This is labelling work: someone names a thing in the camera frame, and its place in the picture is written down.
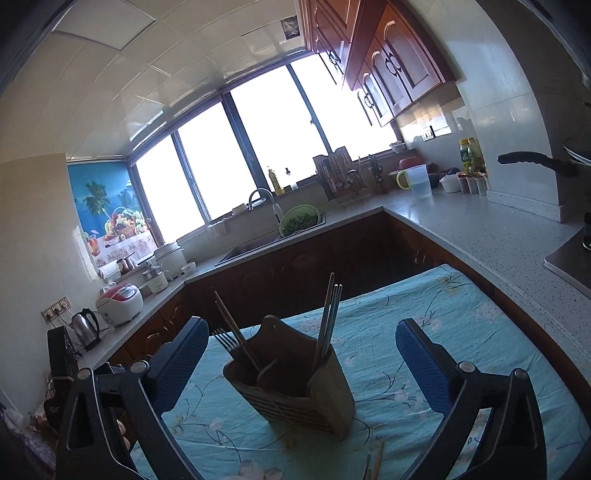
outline green vegetable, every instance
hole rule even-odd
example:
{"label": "green vegetable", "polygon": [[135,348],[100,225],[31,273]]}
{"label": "green vegetable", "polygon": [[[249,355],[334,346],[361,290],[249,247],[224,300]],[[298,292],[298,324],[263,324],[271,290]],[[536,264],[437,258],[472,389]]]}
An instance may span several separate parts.
{"label": "green vegetable", "polygon": [[310,228],[318,223],[318,216],[309,213],[303,213],[290,218],[284,225],[283,231],[285,236],[293,235],[294,233]]}

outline mug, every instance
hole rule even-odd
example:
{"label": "mug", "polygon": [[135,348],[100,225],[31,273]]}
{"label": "mug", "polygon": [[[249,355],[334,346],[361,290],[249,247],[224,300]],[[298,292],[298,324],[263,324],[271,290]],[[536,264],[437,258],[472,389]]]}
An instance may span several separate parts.
{"label": "mug", "polygon": [[[400,175],[404,175],[408,187],[405,187],[400,183]],[[403,190],[411,190],[417,198],[424,198],[432,195],[431,183],[429,182],[429,175],[427,174],[427,166],[425,164],[399,171],[396,175],[396,183],[398,183],[398,186]]]}

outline electric kettle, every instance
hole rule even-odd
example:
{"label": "electric kettle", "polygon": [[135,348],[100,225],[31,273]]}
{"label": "electric kettle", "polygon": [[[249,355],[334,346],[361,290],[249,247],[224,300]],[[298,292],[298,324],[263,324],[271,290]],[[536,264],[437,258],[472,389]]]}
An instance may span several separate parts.
{"label": "electric kettle", "polygon": [[[94,325],[92,325],[88,319],[89,314],[92,317],[92,322],[94,322]],[[72,317],[72,330],[74,330],[74,333],[78,337],[80,344],[86,351],[93,349],[100,342],[99,321],[96,319],[95,314],[92,313],[92,310],[90,309],[82,309],[81,312],[76,313]]]}

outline faucet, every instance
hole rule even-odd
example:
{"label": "faucet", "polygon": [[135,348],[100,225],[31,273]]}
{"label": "faucet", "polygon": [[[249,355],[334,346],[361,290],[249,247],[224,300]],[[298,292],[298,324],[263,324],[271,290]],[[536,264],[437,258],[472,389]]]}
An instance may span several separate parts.
{"label": "faucet", "polygon": [[275,199],[273,198],[273,194],[271,192],[269,192],[269,190],[267,189],[256,189],[254,192],[251,193],[251,195],[248,197],[248,209],[252,210],[252,196],[256,193],[256,192],[265,192],[267,194],[267,196],[269,197],[269,199],[271,200],[271,203],[273,205],[275,205]]}
{"label": "faucet", "polygon": [[281,207],[273,198],[273,195],[267,189],[256,189],[251,195],[248,197],[248,209],[252,210],[252,196],[256,192],[266,193],[267,196],[271,199],[271,203],[273,204],[273,213],[275,214],[275,218],[277,219],[277,223],[281,223],[281,219],[283,218],[283,212],[281,211]]}

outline white wall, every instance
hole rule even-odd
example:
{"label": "white wall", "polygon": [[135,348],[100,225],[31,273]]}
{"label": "white wall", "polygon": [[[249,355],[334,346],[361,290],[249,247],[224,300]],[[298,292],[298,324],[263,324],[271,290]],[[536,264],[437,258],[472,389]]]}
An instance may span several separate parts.
{"label": "white wall", "polygon": [[[524,209],[556,217],[556,175],[535,164],[500,165],[510,151],[551,156],[544,120],[532,87],[501,32],[476,0],[407,0],[442,46],[482,146],[493,190],[526,197]],[[548,204],[549,212],[536,203]]]}
{"label": "white wall", "polygon": [[64,154],[0,164],[0,225],[0,387],[27,414],[44,400],[49,372],[41,311],[64,295],[74,312],[93,307],[103,285],[81,236]]}

